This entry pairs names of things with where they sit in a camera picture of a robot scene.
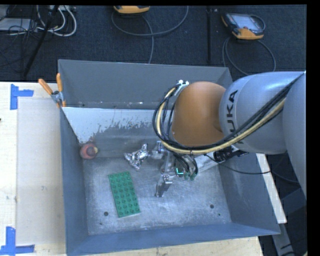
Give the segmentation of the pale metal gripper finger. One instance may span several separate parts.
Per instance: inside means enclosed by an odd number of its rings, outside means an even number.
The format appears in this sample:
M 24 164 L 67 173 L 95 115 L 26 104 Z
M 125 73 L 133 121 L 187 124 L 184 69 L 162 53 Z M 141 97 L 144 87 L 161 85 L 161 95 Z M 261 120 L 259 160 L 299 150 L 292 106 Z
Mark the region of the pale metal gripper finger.
M 159 196 L 163 197 L 165 192 L 168 191 L 168 189 L 170 188 L 170 186 L 173 184 L 173 179 L 174 177 L 168 174 L 165 174 L 162 177 L 163 181 L 160 185 L 160 189 L 159 189 Z
M 155 196 L 156 197 L 163 197 L 164 193 L 168 190 L 168 176 L 166 174 L 162 175 L 155 187 Z

